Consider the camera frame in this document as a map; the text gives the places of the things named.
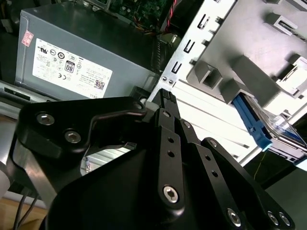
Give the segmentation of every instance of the metal slot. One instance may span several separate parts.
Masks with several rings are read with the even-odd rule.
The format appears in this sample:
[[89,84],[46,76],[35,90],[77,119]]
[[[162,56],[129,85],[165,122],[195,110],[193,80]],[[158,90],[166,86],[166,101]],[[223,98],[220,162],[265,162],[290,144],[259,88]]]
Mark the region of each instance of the metal slot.
[[280,20],[278,22],[279,25],[281,25],[283,28],[285,28],[286,30],[290,31],[291,33],[293,33],[293,30],[295,30],[295,28],[293,28],[292,26],[288,25],[287,23],[285,23],[284,21]]
[[208,21],[210,20],[210,17],[208,17],[207,20],[205,20],[205,18],[206,18],[206,14],[203,15],[203,17],[201,18],[200,23],[197,26],[201,30],[203,30],[205,28],[205,26],[207,25]]
[[183,49],[184,52],[189,53],[191,49],[193,48],[195,42],[192,43],[191,40],[188,41],[186,47]]
[[9,94],[11,94],[11,95],[16,96],[16,97],[19,97],[19,98],[22,98],[24,100],[30,101],[30,97],[29,96],[26,96],[24,94],[21,94],[19,92],[14,91],[14,90],[11,90],[11,89],[8,89],[8,88],[5,87],[4,91],[9,93]]
[[216,70],[213,70],[202,82],[204,85],[213,89],[216,84],[220,81],[221,76],[217,74]]
[[178,62],[176,61],[176,63],[174,64],[174,67],[172,69],[172,73],[177,74],[181,66],[182,66],[182,64],[181,63],[178,64]]

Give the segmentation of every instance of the blue drive rail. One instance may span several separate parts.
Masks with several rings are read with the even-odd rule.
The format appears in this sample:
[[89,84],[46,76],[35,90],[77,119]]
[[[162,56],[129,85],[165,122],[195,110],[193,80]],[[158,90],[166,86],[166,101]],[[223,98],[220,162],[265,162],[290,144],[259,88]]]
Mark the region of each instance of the blue drive rail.
[[239,94],[232,102],[240,114],[249,134],[254,138],[256,144],[262,149],[267,150],[273,143],[267,137],[265,126],[261,120],[256,118],[254,111],[249,106],[243,94]]

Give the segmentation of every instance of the red wire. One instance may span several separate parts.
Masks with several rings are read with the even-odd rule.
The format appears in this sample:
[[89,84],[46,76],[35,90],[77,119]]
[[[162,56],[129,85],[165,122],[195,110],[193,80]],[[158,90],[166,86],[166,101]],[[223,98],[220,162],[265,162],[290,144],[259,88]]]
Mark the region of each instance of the red wire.
[[167,26],[165,28],[165,30],[167,31],[171,25],[171,18],[173,17],[173,13],[174,13],[174,7],[176,6],[176,3],[177,3],[177,0],[174,0],[173,1],[173,4],[171,6],[171,10],[169,12],[169,16],[168,16],[168,19],[167,19]]

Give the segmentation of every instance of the red sticker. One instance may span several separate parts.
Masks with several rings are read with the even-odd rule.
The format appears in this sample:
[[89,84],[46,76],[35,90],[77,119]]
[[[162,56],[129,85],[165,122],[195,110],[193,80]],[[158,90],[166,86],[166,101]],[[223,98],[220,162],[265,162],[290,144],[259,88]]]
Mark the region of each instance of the red sticker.
[[33,37],[34,37],[33,33],[31,33],[30,31],[26,31],[24,33],[24,37],[23,37],[21,43],[24,44],[25,46],[29,47]]

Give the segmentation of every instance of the screw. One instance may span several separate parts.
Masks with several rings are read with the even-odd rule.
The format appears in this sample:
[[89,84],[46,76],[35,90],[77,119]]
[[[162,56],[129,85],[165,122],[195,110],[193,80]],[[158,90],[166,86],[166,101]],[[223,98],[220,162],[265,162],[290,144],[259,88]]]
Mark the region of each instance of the screw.
[[189,122],[184,121],[183,123],[185,124],[186,127],[191,128],[191,124]]
[[76,144],[81,141],[81,136],[79,133],[70,130],[65,133],[65,139],[72,144]]
[[137,109],[142,109],[143,107],[139,104],[139,103],[134,103],[134,106],[137,108]]
[[171,186],[165,186],[163,193],[169,202],[176,203],[178,201],[178,193]]
[[40,124],[45,126],[50,126],[54,123],[54,117],[49,114],[39,114],[36,119]]
[[241,220],[240,217],[237,215],[237,213],[235,213],[234,210],[232,210],[231,208],[227,209],[227,214],[229,219],[231,220],[231,222],[236,226],[236,227],[240,227],[241,226]]
[[171,116],[171,114],[169,114],[167,111],[164,111],[163,114],[164,114],[165,116],[167,116],[167,117],[170,117],[170,116]]
[[210,140],[211,144],[213,144],[214,147],[217,146],[217,143],[214,140]]
[[269,218],[271,219],[271,221],[272,221],[276,226],[279,225],[278,220],[276,219],[276,217],[275,217],[271,212],[268,212],[268,216],[269,216]]
[[282,212],[279,213],[279,216],[280,216],[280,218],[284,221],[284,223],[285,223],[286,225],[288,225],[288,226],[291,225],[291,224],[290,224],[290,221],[288,220],[288,218],[287,218]]

